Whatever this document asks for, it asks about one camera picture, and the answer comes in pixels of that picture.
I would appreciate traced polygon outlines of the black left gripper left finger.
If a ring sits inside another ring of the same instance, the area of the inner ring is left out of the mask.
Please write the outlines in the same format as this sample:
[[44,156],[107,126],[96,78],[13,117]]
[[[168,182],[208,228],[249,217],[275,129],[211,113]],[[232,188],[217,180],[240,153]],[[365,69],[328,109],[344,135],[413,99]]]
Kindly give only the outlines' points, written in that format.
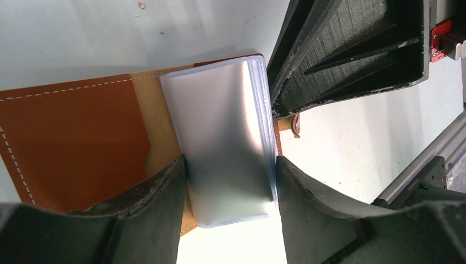
[[184,156],[88,210],[1,204],[1,263],[175,263],[187,192]]

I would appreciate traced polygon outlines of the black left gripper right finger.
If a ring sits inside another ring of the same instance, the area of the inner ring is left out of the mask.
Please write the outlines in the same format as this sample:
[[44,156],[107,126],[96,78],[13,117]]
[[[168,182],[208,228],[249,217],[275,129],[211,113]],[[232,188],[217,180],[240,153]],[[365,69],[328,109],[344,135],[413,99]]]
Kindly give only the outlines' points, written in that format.
[[465,202],[370,205],[276,159],[288,263],[465,263]]

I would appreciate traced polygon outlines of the brown leather card holder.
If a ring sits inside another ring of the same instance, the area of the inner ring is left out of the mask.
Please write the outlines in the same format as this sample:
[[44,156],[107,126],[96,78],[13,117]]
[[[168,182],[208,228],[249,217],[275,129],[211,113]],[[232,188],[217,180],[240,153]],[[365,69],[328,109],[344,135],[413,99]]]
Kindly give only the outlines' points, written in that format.
[[1,92],[1,158],[22,202],[56,214],[115,197],[179,155],[166,69]]

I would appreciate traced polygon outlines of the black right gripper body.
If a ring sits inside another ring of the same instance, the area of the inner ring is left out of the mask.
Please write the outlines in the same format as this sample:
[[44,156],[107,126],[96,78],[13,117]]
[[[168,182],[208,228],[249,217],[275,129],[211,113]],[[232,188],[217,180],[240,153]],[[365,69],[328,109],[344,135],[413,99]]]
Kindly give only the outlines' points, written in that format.
[[465,0],[430,1],[430,61],[465,58]]

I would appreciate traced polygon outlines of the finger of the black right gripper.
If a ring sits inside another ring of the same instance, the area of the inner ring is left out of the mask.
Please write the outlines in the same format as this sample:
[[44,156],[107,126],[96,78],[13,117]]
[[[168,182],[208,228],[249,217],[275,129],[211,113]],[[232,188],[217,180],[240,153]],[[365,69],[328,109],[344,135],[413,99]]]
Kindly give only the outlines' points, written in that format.
[[290,1],[268,63],[274,120],[428,78],[429,1]]

